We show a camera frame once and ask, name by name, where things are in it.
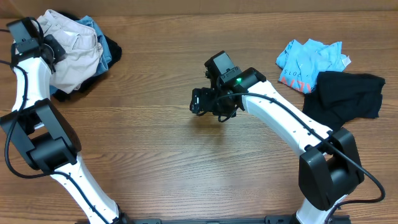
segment denim fabric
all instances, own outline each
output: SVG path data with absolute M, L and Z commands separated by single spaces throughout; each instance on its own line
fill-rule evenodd
M 342 72 L 351 62 L 341 54 L 342 42 L 324 45 L 309 39 L 304 45 L 291 41 L 276 59 L 282 69 L 279 81 L 303 93 L 311 93 L 319 72 Z
M 76 22 L 94 28 L 95 32 L 97 33 L 98 42 L 102 45 L 104 52 L 102 53 L 101 60 L 99 61 L 97 71 L 93 76 L 101 75 L 102 73 L 108 71 L 108 63 L 112 61 L 111 52 L 109 51 L 109 46 L 105 40 L 105 36 L 100 27 L 90 16 L 85 16 Z

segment black cloth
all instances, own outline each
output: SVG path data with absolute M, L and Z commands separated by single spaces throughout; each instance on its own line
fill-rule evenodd
M 60 12 L 60 14 L 66 16 L 69 19 L 74 21 L 80 20 L 77 16 L 67 12 Z M 115 41 L 111 40 L 109 37 L 105 36 L 105 40 L 108 43 L 109 51 L 111 52 L 112 60 L 108 63 L 108 68 L 110 69 L 116 62 L 120 60 L 122 57 L 122 48 Z M 79 90 L 73 90 L 71 93 L 65 93 L 62 90 L 57 90 L 52 96 L 57 99 L 59 102 L 64 102 L 65 100 L 70 100 L 70 95 L 76 92 L 84 93 L 86 90 L 92 86 L 92 84 L 96 83 L 98 79 L 100 79 L 101 75 L 97 75 L 95 77 L 90 77 L 86 79 L 81 85 Z
M 334 131 L 355 118 L 378 118 L 385 83 L 370 74 L 320 72 L 315 91 L 305 95 L 303 113 Z

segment beige shirt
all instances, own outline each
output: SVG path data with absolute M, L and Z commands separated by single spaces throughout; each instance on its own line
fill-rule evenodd
M 65 49 L 65 58 L 55 64 L 50 84 L 71 93 L 96 72 L 103 48 L 93 28 L 81 25 L 54 10 L 47 10 L 37 21 L 44 36 L 52 34 Z

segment clothing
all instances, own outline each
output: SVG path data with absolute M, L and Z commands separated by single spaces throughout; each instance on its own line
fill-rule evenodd
M 108 43 L 106 42 L 105 36 L 102 33 L 102 30 L 100 29 L 100 27 L 90 16 L 85 16 L 82 19 L 77 20 L 76 22 L 93 28 L 97 34 L 97 39 L 98 39 L 98 42 L 102 45 L 103 53 L 101 55 L 101 60 L 99 61 L 97 71 L 94 74 L 94 76 L 101 75 L 102 73 L 108 71 L 108 69 L 109 69 L 108 63 L 110 63 L 110 61 L 112 61 L 112 55 L 111 55 L 111 52 L 109 51 Z
M 334 131 L 355 118 L 378 118 L 385 83 L 370 74 L 320 72 L 315 91 L 305 95 L 303 113 Z
M 105 36 L 105 39 L 106 39 L 106 41 L 107 41 L 107 43 L 109 45 L 109 51 L 111 52 L 111 56 L 112 56 L 112 61 L 110 61 L 108 63 L 108 68 L 111 68 L 122 57 L 122 48 L 118 45 L 118 43 L 116 43 L 115 41 L 109 39 L 107 36 Z M 55 91 L 51 92 L 51 94 L 59 102 L 64 102 L 65 100 L 70 100 L 70 95 L 72 95 L 75 92 L 80 92 L 80 93 L 85 92 L 94 83 L 96 83 L 101 77 L 102 77 L 102 75 L 97 75 L 97 76 L 93 76 L 93 77 L 88 78 L 87 80 L 85 80 L 81 84 L 79 90 L 74 90 L 73 92 L 71 92 L 69 94 L 65 93 L 62 90 L 57 90 L 57 89 L 55 89 Z
M 56 72 L 51 76 L 50 84 L 65 93 L 71 93 L 96 73 L 103 53 L 96 32 L 51 9 L 37 21 L 44 36 L 52 34 L 66 51 L 65 58 L 55 64 Z
M 303 93 L 311 93 L 319 72 L 342 72 L 351 63 L 341 54 L 342 42 L 324 45 L 309 39 L 304 45 L 291 41 L 276 59 L 282 69 L 279 81 Z

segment wood grain surface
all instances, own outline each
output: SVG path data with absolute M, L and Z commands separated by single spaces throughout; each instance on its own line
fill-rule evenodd
M 112 4 L 108 0 L 1 1 L 12 2 L 24 16 L 39 16 L 47 9 L 68 11 L 81 17 L 398 10 L 398 0 L 117 0 Z
M 21 15 L 11 0 L 0 0 L 0 18 L 18 18 Z
M 385 201 L 346 205 L 353 223 L 398 219 L 398 12 L 96 17 L 123 57 L 87 94 L 53 103 L 74 127 L 85 162 L 103 190 L 133 218 L 242 218 L 293 214 L 301 206 L 299 160 L 257 118 L 240 111 L 226 123 L 189 111 L 193 88 L 209 86 L 204 62 L 225 50 L 242 69 L 257 68 L 302 108 L 303 95 L 277 82 L 276 57 L 292 39 L 343 41 L 352 73 L 386 79 L 378 119 L 345 125 L 362 164 L 385 186 Z M 0 20 L 0 27 L 10 20 Z M 0 33 L 0 59 L 12 38 Z M 0 69 L 0 115 L 10 112 L 16 78 Z M 0 146 L 6 135 L 1 131 Z M 11 147 L 17 170 L 32 174 Z M 366 179 L 348 198 L 374 198 Z M 50 177 L 24 180 L 0 159 L 0 223 L 74 223 L 85 215 Z

